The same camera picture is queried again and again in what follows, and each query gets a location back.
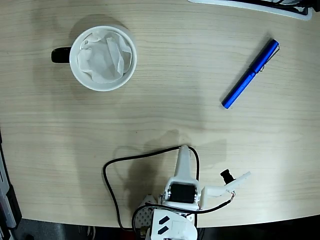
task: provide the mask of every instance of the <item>pen cap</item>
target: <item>pen cap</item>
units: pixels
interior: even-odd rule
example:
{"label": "pen cap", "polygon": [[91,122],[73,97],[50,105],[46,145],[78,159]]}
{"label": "pen cap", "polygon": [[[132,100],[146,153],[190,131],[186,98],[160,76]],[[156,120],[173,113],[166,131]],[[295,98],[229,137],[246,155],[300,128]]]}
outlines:
{"label": "pen cap", "polygon": [[256,58],[256,60],[253,62],[251,69],[257,74],[262,67],[267,63],[268,59],[271,57],[271,55],[275,52],[277,49],[279,43],[272,39],[265,48],[261,51],[259,56]]}

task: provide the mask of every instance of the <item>blue pen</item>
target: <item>blue pen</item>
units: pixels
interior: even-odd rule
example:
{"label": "blue pen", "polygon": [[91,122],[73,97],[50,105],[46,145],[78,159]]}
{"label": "blue pen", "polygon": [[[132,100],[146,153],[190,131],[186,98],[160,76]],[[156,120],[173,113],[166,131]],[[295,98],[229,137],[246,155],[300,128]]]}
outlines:
{"label": "blue pen", "polygon": [[225,97],[222,101],[222,105],[228,109],[231,104],[239,97],[239,95],[243,92],[243,90],[248,86],[251,80],[256,76],[256,74],[263,69],[265,64],[269,61],[270,58],[273,57],[274,54],[277,53],[275,50],[279,46],[279,43],[272,39],[266,47],[263,49],[261,54],[255,59],[252,63],[251,67],[248,71],[243,75],[243,77],[238,81],[238,83],[234,86],[231,92]]}

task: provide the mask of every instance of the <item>white mug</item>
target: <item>white mug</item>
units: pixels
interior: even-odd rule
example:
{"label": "white mug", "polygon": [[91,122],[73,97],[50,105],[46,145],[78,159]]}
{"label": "white mug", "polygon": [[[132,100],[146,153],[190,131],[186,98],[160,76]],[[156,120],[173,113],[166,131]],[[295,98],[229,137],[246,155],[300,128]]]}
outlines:
{"label": "white mug", "polygon": [[[129,70],[120,79],[111,83],[94,82],[90,75],[81,71],[78,67],[77,56],[80,51],[81,43],[87,36],[97,30],[113,31],[120,34],[128,42],[132,50],[132,60]],[[137,49],[134,36],[125,27],[119,25],[95,26],[81,33],[71,47],[59,47],[54,49],[51,53],[51,60],[52,62],[59,64],[70,63],[71,71],[74,77],[79,81],[79,83],[88,89],[99,92],[108,92],[120,88],[131,78],[137,66]]]}

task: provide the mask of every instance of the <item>pen clip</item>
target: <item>pen clip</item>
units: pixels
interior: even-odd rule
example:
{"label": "pen clip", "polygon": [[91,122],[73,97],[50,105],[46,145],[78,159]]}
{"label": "pen clip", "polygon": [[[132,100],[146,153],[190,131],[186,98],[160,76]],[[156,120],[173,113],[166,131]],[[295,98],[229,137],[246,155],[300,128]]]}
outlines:
{"label": "pen clip", "polygon": [[265,64],[262,66],[262,68],[260,69],[260,72],[262,72],[265,69],[265,65],[269,62],[270,59],[272,59],[272,57],[274,55],[276,55],[276,53],[280,50],[280,46],[277,46],[277,50],[274,51],[274,53],[268,58],[268,60],[265,62]]}

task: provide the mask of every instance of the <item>table surface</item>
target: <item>table surface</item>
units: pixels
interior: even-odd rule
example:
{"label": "table surface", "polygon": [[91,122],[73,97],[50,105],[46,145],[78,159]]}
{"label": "table surface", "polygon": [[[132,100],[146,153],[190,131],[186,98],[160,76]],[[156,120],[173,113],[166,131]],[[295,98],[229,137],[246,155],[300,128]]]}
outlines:
{"label": "table surface", "polygon": [[[50,54],[105,24],[134,34],[138,64],[123,87],[95,92]],[[252,173],[232,204],[199,217],[200,227],[320,214],[319,26],[319,14],[302,21],[187,0],[1,2],[2,147],[23,217],[118,226],[104,163],[181,144],[198,151],[202,186],[223,185],[224,169]],[[223,109],[269,38],[280,51]],[[110,166],[125,226],[146,194],[163,191],[176,159]]]}

